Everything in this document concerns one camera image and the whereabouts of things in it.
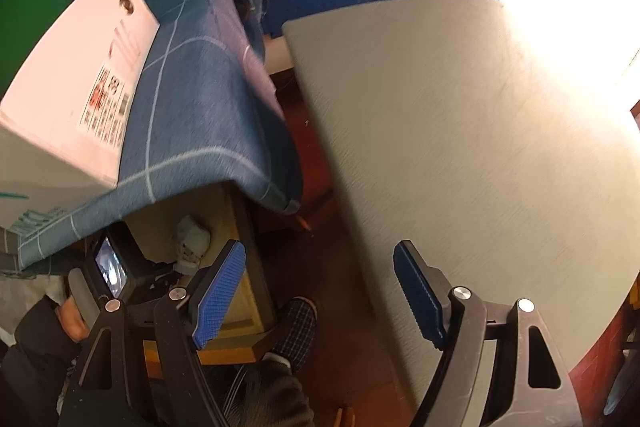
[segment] small screen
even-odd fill
[[[124,273],[124,268],[107,237],[104,238],[100,250],[95,255],[95,262],[100,267],[102,277],[111,290],[111,294],[117,299],[127,283],[127,274]]]

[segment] barcode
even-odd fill
[[[118,111],[119,116],[123,116],[125,111],[127,110],[127,103],[129,103],[129,95],[125,94],[122,97],[122,103],[120,104],[120,110]]]

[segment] cardboard box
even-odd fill
[[[30,235],[118,182],[158,21],[144,0],[75,0],[0,102],[0,227]]]

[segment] folded fabric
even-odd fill
[[[235,182],[276,212],[299,208],[298,156],[263,66],[264,0],[146,2],[160,28],[132,102],[117,187],[30,237],[0,230],[0,271],[20,271],[143,206],[217,182]]]

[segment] black jacket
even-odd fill
[[[80,347],[62,329],[57,304],[42,298],[15,330],[0,363],[0,426],[55,427],[67,368]]]

